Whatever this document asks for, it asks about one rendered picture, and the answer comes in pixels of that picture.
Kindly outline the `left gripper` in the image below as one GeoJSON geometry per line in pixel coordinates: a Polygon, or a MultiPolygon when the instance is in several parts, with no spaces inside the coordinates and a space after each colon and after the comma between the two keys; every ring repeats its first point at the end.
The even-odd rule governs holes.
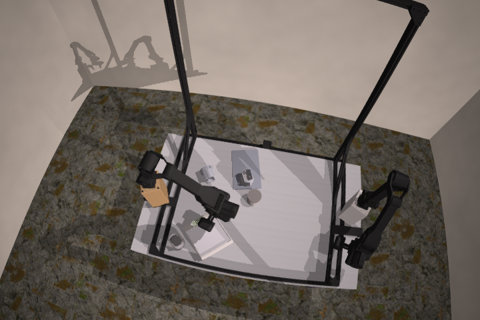
{"type": "MultiPolygon", "coordinates": [[[[355,238],[355,240],[351,240],[350,244],[346,244],[345,243],[345,240],[346,238],[343,237],[343,236],[336,236],[336,239],[335,239],[335,242],[333,244],[333,248],[338,250],[338,251],[341,251],[342,248],[346,249],[346,250],[352,250],[352,251],[356,251],[355,250],[355,246],[354,246],[354,243],[355,241],[357,240],[358,238],[355,238]]],[[[367,255],[366,256],[366,261],[368,261],[370,259],[370,255],[367,255]]]]}

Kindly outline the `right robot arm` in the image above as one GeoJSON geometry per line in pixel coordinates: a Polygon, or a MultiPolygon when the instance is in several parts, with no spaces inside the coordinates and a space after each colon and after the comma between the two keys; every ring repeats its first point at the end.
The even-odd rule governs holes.
{"type": "Polygon", "coordinates": [[[221,190],[212,186],[202,186],[178,170],[174,164],[167,162],[162,154],[155,151],[146,151],[138,166],[138,170],[140,174],[136,183],[142,185],[143,188],[154,189],[156,179],[172,181],[193,194],[203,207],[215,212],[214,218],[224,222],[229,222],[231,218],[234,219],[239,210],[238,204],[225,200],[226,195],[221,190]],[[164,159],[166,166],[162,173],[156,173],[155,168],[160,159],[164,159]]]}

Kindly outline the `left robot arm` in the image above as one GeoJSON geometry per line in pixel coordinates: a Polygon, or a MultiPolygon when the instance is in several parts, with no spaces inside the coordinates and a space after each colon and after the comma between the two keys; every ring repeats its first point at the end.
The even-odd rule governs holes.
{"type": "Polygon", "coordinates": [[[387,182],[375,191],[363,190],[358,197],[357,206],[368,210],[376,209],[380,205],[380,200],[387,197],[387,202],[379,214],[374,224],[366,229],[355,243],[355,250],[348,250],[348,256],[345,260],[347,265],[356,269],[362,269],[367,255],[372,255],[378,248],[381,241],[381,234],[394,216],[396,210],[400,208],[404,196],[408,194],[410,186],[409,176],[399,171],[392,170],[387,182]],[[402,196],[393,195],[394,191],[403,191],[402,196]],[[372,248],[372,249],[369,249],[372,248]]]}

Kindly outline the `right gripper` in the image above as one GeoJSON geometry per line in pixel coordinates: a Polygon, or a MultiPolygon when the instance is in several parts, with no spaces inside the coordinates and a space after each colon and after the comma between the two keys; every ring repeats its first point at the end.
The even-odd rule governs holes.
{"type": "MultiPolygon", "coordinates": [[[[220,189],[220,190],[221,190],[221,189],[220,189]]],[[[225,192],[225,191],[223,191],[223,190],[221,190],[221,191],[226,195],[225,200],[228,201],[229,198],[230,198],[230,194],[228,194],[227,192],[225,192]]],[[[204,209],[206,209],[206,208],[204,207],[204,209]]],[[[209,210],[207,210],[207,209],[206,209],[205,211],[206,211],[206,212],[208,211],[209,216],[208,216],[207,219],[204,218],[204,217],[200,218],[200,220],[199,220],[199,222],[198,222],[198,226],[199,226],[200,228],[208,231],[208,232],[211,232],[211,230],[213,229],[213,227],[214,227],[214,225],[215,225],[215,223],[213,222],[214,217],[212,217],[212,216],[214,216],[216,213],[214,213],[214,212],[212,212],[212,211],[209,211],[209,210]],[[210,220],[210,219],[211,219],[211,220],[210,220]]]]}

